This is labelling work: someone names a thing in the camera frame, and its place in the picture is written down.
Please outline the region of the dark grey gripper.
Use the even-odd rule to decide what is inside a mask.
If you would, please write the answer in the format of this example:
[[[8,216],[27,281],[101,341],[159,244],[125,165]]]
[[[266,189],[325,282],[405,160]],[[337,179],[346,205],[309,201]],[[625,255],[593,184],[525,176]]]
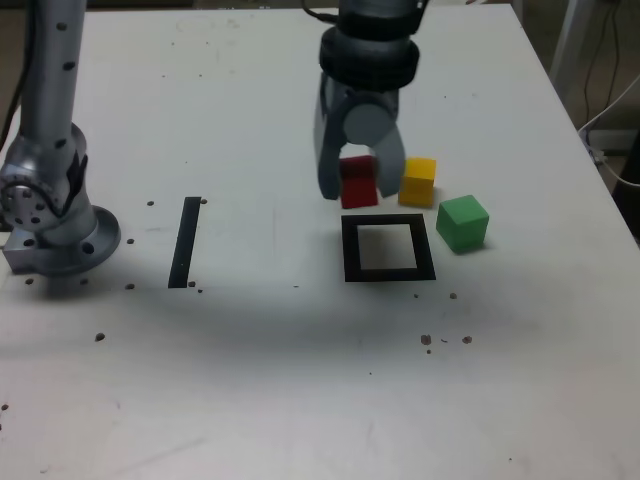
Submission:
[[[345,99],[358,102],[344,118]],[[376,92],[356,88],[321,74],[313,140],[318,185],[325,199],[337,200],[340,196],[340,151],[346,141],[366,146],[375,157],[376,184],[382,197],[399,192],[406,155],[397,125],[398,114],[397,90]]]

